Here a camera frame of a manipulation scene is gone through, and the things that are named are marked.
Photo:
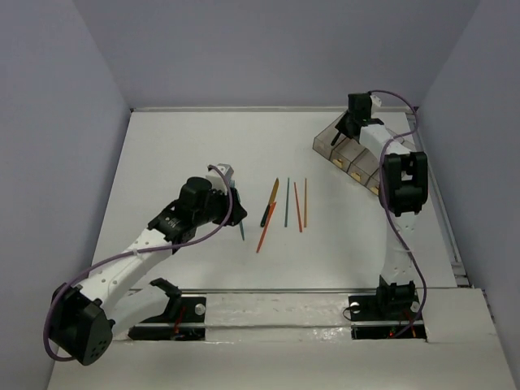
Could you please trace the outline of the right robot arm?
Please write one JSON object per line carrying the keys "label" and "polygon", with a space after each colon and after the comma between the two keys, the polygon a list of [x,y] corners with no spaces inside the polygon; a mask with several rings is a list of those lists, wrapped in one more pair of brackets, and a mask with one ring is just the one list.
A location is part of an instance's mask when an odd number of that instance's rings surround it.
{"label": "right robot arm", "polygon": [[428,160],[387,129],[373,109],[380,100],[373,91],[348,95],[348,108],[336,130],[366,148],[379,163],[379,202],[387,218],[386,250],[379,286],[372,295],[349,298],[346,311],[353,321],[397,321],[405,312],[420,317],[417,275],[426,284],[408,241],[415,220],[428,199]]}

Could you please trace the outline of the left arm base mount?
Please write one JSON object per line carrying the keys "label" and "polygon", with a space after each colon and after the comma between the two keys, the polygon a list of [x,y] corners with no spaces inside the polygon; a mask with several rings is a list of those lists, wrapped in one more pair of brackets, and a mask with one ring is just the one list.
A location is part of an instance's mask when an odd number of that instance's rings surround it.
{"label": "left arm base mount", "polygon": [[183,295],[166,311],[132,327],[130,340],[202,341],[206,338],[206,296]]}

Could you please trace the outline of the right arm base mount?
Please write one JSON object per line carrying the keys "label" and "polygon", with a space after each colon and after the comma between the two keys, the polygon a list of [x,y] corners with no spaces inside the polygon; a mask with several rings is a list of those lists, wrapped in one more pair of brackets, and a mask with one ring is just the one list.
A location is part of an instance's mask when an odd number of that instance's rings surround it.
{"label": "right arm base mount", "polygon": [[350,323],[354,340],[426,340],[423,316],[415,318],[418,308],[418,298],[415,298],[411,307],[382,314],[375,295],[362,294],[349,296],[342,315]]}

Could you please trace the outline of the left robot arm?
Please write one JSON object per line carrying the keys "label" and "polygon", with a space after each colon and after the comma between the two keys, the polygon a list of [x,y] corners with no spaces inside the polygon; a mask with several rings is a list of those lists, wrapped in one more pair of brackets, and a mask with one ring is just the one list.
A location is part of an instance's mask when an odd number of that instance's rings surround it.
{"label": "left robot arm", "polygon": [[43,345],[56,362],[96,362],[114,336],[157,315],[180,311],[180,290],[164,279],[151,282],[149,298],[128,291],[180,249],[209,240],[247,215],[226,164],[209,166],[206,176],[187,179],[177,199],[148,222],[122,252],[82,271],[54,291],[45,317]]}

